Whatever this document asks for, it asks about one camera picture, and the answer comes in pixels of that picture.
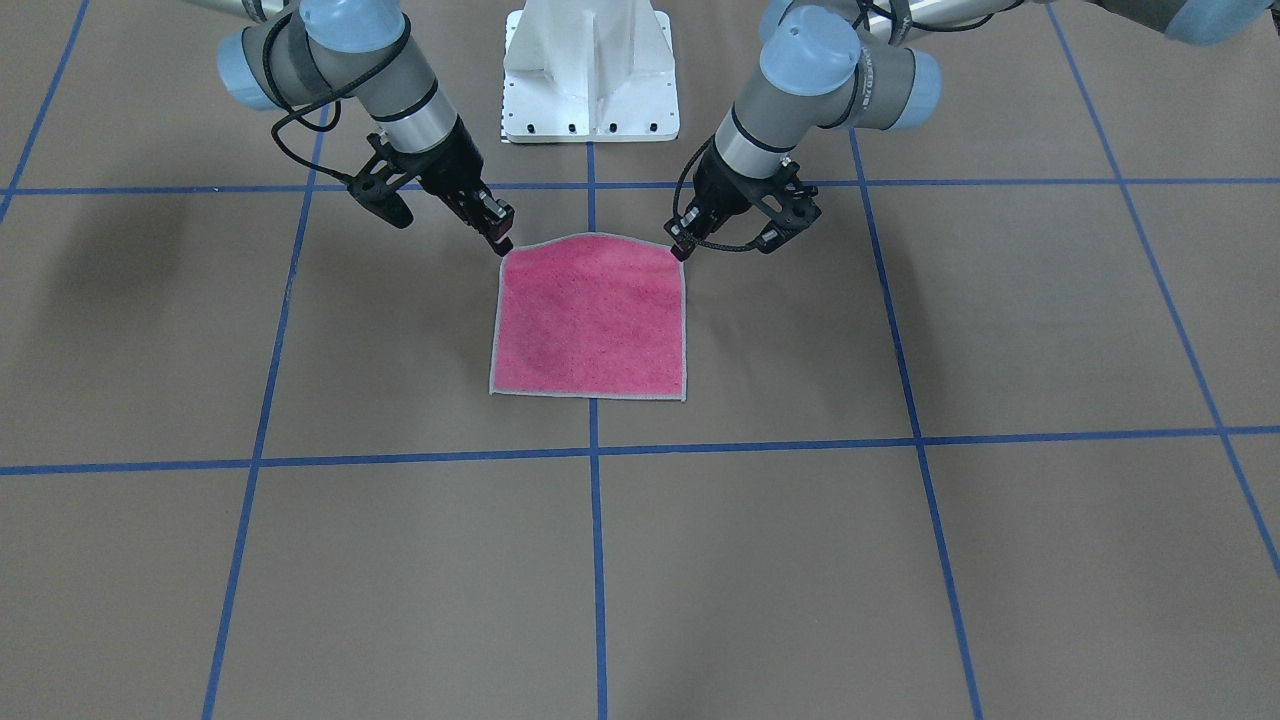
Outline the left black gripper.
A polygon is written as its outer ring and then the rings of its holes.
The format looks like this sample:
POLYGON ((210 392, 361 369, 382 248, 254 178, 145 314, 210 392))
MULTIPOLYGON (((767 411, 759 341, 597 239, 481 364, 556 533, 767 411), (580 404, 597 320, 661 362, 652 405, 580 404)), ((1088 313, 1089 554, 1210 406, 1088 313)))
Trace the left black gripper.
POLYGON ((787 182, 791 159, 783 156, 777 172, 767 179, 735 174, 716 150, 696 150, 677 179, 672 200, 668 236, 671 254, 678 263, 690 259, 698 247, 717 251, 774 251, 791 240, 791 232, 778 223, 781 210, 765 214, 769 222, 750 242, 724 245, 710 241, 728 219, 759 208, 764 197, 777 199, 777 190, 787 182))

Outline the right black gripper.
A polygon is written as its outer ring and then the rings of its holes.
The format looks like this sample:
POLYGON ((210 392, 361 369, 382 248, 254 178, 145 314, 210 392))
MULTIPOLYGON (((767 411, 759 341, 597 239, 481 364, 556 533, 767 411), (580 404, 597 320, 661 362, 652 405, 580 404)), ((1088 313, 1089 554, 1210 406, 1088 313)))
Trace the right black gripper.
POLYGON ((435 146, 404 158, 406 172, 475 229, 499 258, 515 249, 509 237, 515 209, 483 181, 483 155, 466 126, 453 126, 435 146))

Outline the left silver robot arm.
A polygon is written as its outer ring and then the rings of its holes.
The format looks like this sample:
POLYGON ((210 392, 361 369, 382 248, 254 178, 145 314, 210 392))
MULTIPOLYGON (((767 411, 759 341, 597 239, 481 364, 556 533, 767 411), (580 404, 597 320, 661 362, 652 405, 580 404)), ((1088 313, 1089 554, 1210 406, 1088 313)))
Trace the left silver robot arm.
POLYGON ((940 104, 938 61, 914 35, 979 29, 1015 1, 773 1, 764 10, 756 68, 718 128, 681 172, 692 182, 666 223, 671 252, 687 260, 750 210, 765 217, 744 252, 773 252, 819 217, 794 150, 812 129, 913 129, 940 104))

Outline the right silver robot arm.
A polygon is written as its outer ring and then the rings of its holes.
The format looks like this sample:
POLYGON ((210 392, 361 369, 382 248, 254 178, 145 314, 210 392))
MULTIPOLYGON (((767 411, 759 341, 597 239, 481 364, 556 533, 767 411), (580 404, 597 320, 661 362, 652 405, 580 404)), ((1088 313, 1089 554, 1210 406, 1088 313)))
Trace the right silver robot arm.
POLYGON ((483 156, 397 1, 210 1, 207 9, 247 20, 220 42, 218 70, 238 102, 282 111, 274 141, 293 123, 330 131, 310 115, 339 111, 344 100, 370 115, 372 154, 356 173, 315 161, 311 170, 396 228, 412 223, 401 188, 417 183, 497 255, 512 250, 515 210, 484 183, 483 156))

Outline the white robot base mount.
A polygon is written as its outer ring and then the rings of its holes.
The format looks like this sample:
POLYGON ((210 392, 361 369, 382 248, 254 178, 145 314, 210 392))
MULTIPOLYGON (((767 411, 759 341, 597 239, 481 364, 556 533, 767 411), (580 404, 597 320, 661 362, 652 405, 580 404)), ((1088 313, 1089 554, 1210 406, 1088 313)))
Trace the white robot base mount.
POLYGON ((640 143, 678 137, 672 20, 649 1, 526 1, 504 20, 500 137, 640 143))

